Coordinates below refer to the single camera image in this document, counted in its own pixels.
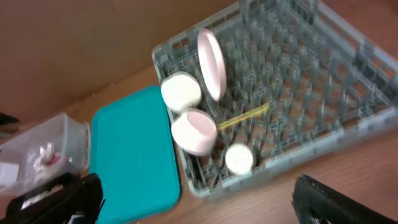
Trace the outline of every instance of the brown table surface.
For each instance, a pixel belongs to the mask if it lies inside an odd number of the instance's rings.
[[[393,56],[398,54],[398,1],[327,0],[334,10]],[[101,107],[148,85],[159,84],[153,66],[78,101],[65,111],[91,122]],[[139,223],[297,223],[291,205],[296,178],[308,174],[375,211],[398,220],[398,130],[354,149],[329,154],[284,173],[275,181],[219,203],[195,198],[180,168],[181,199],[171,211]]]

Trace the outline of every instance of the yellow stick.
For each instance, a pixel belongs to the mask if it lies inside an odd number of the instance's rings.
[[[262,106],[259,106],[257,108],[254,108],[253,110],[250,110],[244,114],[241,114],[237,117],[234,117],[232,119],[222,122],[221,124],[218,125],[218,130],[221,131],[221,130],[224,130],[234,124],[238,124],[246,119],[249,119],[249,118],[252,118],[255,116],[260,116],[260,115],[266,113],[268,111],[268,109],[269,109],[268,103],[266,103]]]

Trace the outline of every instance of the dish rack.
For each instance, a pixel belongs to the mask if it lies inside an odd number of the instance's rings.
[[[226,96],[214,102],[200,70],[197,35],[211,29],[227,67]],[[156,47],[160,82],[192,74],[203,98],[198,108],[217,124],[269,103],[270,110],[219,132],[213,152],[179,148],[191,192],[216,199],[305,161],[349,147],[398,124],[397,62],[318,1],[240,1]],[[169,110],[170,121],[177,114]],[[226,149],[241,142],[257,156],[245,175],[232,174]]]

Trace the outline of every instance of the blue tray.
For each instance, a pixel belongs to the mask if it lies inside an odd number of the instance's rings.
[[[105,204],[98,223],[124,223],[171,209],[180,196],[169,117],[159,86],[101,108],[93,118],[90,172]]]

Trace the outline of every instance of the clear plastic container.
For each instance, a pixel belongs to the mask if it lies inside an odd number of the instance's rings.
[[[48,143],[59,159],[37,172],[34,163],[40,147]],[[87,169],[89,150],[90,126],[59,114],[0,146],[0,195],[22,195],[58,175]]]

